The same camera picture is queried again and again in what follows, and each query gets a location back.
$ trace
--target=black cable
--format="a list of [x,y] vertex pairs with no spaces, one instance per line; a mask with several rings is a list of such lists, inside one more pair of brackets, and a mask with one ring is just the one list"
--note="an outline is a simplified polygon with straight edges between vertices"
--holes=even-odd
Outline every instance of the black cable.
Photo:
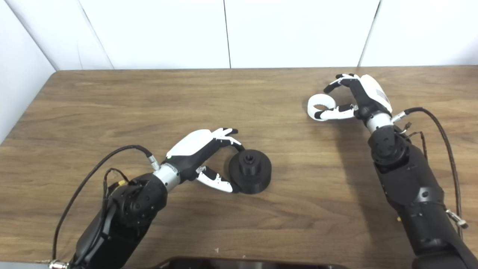
[[409,136],[407,136],[407,139],[411,138],[412,136],[417,135],[417,134],[420,134],[420,138],[422,139],[423,155],[425,156],[425,160],[428,161],[428,153],[427,153],[427,150],[426,150],[425,135],[423,134],[423,132],[422,131],[413,132]]
[[113,168],[113,167],[111,167],[110,169],[108,169],[108,171],[106,171],[104,180],[106,180],[106,179],[108,178],[108,174],[109,174],[111,171],[118,172],[118,173],[121,175],[121,177],[123,177],[124,181],[129,182],[129,179],[123,174],[123,172],[121,172],[121,170],[116,169],[116,168]]
[[73,202],[75,201],[76,197],[80,194],[81,190],[83,189],[83,187],[85,186],[85,184],[88,182],[88,180],[93,176],[93,174],[109,159],[111,158],[112,156],[114,156],[115,154],[123,151],[123,150],[127,150],[127,149],[138,149],[140,151],[142,151],[146,157],[151,157],[152,156],[152,153],[147,150],[146,148],[140,146],[140,145],[129,145],[129,146],[123,146],[123,147],[120,147],[114,151],[112,151],[111,153],[109,153],[108,155],[106,155],[98,164],[95,165],[95,167],[93,167],[93,169],[87,174],[87,176],[85,177],[85,179],[80,183],[80,185],[78,186],[78,188],[76,189],[75,193],[73,193],[73,196],[71,197],[70,199],[70,202],[68,202],[68,205],[66,206],[65,210],[63,211],[61,217],[60,217],[60,221],[58,221],[58,225],[56,226],[56,229],[55,229],[55,234],[53,236],[53,249],[52,249],[52,260],[56,260],[56,244],[58,242],[58,234],[60,233],[60,228],[61,228],[61,225],[63,224],[63,221],[65,220],[66,218],[66,215],[68,214],[68,211],[70,210],[71,206],[73,205]]
[[105,176],[103,177],[103,203],[101,204],[101,209],[99,211],[100,213],[100,219],[99,219],[99,225],[98,225],[98,228],[96,229],[94,235],[95,237],[93,238],[93,240],[90,241],[90,244],[88,245],[88,247],[86,248],[86,250],[81,254],[80,257],[78,257],[78,259],[76,259],[76,261],[74,262],[73,266],[78,266],[81,264],[81,262],[83,262],[83,260],[86,258],[86,256],[91,252],[91,250],[93,249],[93,247],[97,244],[98,240],[101,238],[101,232],[103,231],[104,227],[105,227],[105,222],[106,222],[106,213],[107,213],[107,207],[108,207],[108,200],[109,200],[109,196],[111,194],[111,192],[109,191],[110,187],[117,187],[118,184],[112,184],[110,187],[108,187],[108,174],[111,172],[111,171],[116,171],[118,172],[119,174],[121,174],[121,176],[123,177],[123,179],[126,181],[126,182],[129,182],[128,178],[123,174],[123,172],[121,172],[121,170],[119,169],[116,169],[116,168],[109,168],[106,173],[105,173]]
[[[456,200],[456,214],[461,217],[461,191],[460,191],[460,182],[458,181],[458,172],[456,170],[456,164],[455,164],[455,158],[453,158],[453,152],[451,150],[451,145],[450,141],[448,140],[448,137],[446,136],[445,130],[443,129],[442,125],[438,121],[438,119],[428,110],[426,110],[423,107],[414,107],[414,108],[409,108],[404,110],[406,115],[413,113],[413,112],[424,112],[427,114],[433,122],[435,122],[436,126],[438,127],[438,130],[440,131],[440,134],[442,135],[443,141],[445,142],[446,146],[446,151],[448,152],[448,158],[450,159],[450,166],[451,166],[451,172],[453,175],[453,183],[455,185],[455,200]],[[463,239],[463,230],[459,225],[457,225],[456,228],[459,236],[461,239]]]

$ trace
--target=white plastic ring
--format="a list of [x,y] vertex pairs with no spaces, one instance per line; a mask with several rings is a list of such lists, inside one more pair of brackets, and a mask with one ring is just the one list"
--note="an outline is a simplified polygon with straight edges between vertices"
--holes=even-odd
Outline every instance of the white plastic ring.
[[307,103],[307,114],[309,114],[309,117],[311,117],[313,120],[323,122],[326,120],[315,118],[315,113],[323,111],[315,108],[314,106],[316,105],[323,105],[328,109],[333,109],[335,108],[336,103],[332,97],[322,93],[313,95],[311,98],[309,98],[309,102]]

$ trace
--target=wooden table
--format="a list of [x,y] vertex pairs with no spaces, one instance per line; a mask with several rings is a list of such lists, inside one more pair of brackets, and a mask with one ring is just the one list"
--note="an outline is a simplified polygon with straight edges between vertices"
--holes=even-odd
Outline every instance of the wooden table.
[[[61,212],[83,177],[128,144],[158,159],[193,130],[234,127],[246,148],[272,161],[269,188],[227,194],[186,182],[169,195],[128,262],[145,267],[174,256],[336,263],[352,269],[410,268],[413,253],[387,204],[369,156],[367,129],[354,119],[319,123],[307,99],[335,74],[371,74],[395,112],[424,106],[441,120],[461,180],[465,241],[478,254],[478,67],[61,71],[40,91],[0,147],[0,260],[51,256]],[[352,100],[347,89],[331,94]],[[443,141],[414,114],[430,165],[454,208]],[[420,145],[419,138],[414,138]],[[222,172],[234,154],[207,162]],[[69,260],[100,207],[108,167],[134,177],[150,171],[134,151],[112,158],[87,184],[67,217],[58,258]]]

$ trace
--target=robotic arm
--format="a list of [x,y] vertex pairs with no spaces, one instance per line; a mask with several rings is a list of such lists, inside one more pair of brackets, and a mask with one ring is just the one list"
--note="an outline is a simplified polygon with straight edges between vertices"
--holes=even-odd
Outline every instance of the robotic arm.
[[202,164],[220,148],[242,144],[230,137],[236,129],[197,130],[166,154],[159,165],[148,156],[153,172],[108,188],[104,210],[88,226],[67,264],[53,261],[50,268],[120,269],[146,235],[157,213],[166,206],[168,193],[186,180],[195,180],[221,191],[237,193],[240,187]]
[[[424,154],[405,136],[406,130],[394,125],[414,111],[431,113],[415,108],[392,117],[387,96],[371,76],[340,74],[336,78],[324,92],[346,86],[357,104],[336,106],[332,97],[317,94],[309,99],[308,114],[317,121],[355,117],[364,122],[371,133],[368,144],[383,191],[400,216],[416,255],[412,268],[478,269],[478,260],[454,230],[450,218],[459,231],[467,227],[466,222],[445,207],[444,192]],[[315,105],[324,105],[328,110],[318,110]]]

